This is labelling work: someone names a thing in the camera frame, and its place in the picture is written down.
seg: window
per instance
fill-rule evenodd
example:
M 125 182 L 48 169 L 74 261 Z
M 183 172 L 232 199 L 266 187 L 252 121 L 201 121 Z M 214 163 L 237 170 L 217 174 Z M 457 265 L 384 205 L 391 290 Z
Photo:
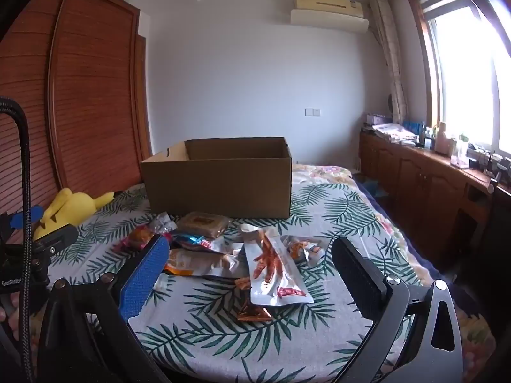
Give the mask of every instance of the window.
M 471 0 L 409 0 L 428 79 L 429 124 L 511 156 L 511 58 Z

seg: black braided cable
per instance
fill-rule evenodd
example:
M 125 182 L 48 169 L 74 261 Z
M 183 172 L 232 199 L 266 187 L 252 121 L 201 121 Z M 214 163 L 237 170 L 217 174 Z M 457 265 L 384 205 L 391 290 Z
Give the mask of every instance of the black braided cable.
M 0 113 L 9 115 L 18 127 L 21 146 L 21 182 L 23 195 L 23 270 L 19 296 L 19 354 L 27 380 L 34 382 L 30 350 L 30 262 L 32 258 L 32 221 L 30 218 L 30 142 L 27 118 L 21 106 L 0 96 Z

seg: yellow plush toy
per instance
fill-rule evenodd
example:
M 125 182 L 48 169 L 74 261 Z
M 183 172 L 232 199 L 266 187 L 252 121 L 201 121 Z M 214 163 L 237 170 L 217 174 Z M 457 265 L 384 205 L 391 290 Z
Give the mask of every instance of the yellow plush toy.
M 63 188 L 44 212 L 41 225 L 34 232 L 34 240 L 67 224 L 76 227 L 81 225 L 97 210 L 110 203 L 113 196 L 114 193 L 111 192 L 93 199 L 85 193 L 73 193 L 68 188 Z

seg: wall socket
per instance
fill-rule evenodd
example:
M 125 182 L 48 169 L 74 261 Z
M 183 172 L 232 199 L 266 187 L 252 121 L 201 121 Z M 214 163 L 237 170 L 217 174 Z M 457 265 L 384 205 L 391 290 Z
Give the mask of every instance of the wall socket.
M 321 116 L 321 109 L 305 108 L 305 116 Z

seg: bed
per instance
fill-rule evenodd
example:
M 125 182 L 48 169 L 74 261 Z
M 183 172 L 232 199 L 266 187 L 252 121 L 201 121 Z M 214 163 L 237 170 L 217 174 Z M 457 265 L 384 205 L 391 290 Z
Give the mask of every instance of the bed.
M 334 239 L 347 236 L 384 274 L 409 284 L 429 286 L 440 275 L 422 260 L 362 186 L 341 167 L 293 166 L 291 217 L 288 220 L 234 220 L 226 237 L 248 222 L 274 225 L 279 232 Z M 138 225 L 155 217 L 144 185 L 123 192 L 78 227 L 79 237 L 56 255 L 51 284 L 98 279 L 116 272 L 130 253 L 113 246 Z M 160 275 L 140 315 L 129 324 L 147 352 L 162 366 L 199 379 L 239 383 L 329 381 L 354 353 L 371 325 L 362 318 L 335 270 L 330 252 L 315 267 L 299 264 L 312 304 L 272 309 L 273 320 L 236 320 L 241 296 L 232 279 Z M 477 307 L 450 286 L 461 328 L 464 378 L 468 381 L 495 348 Z M 94 326 L 97 321 L 91 318 Z M 392 369 L 412 318 L 402 323 L 381 372 Z

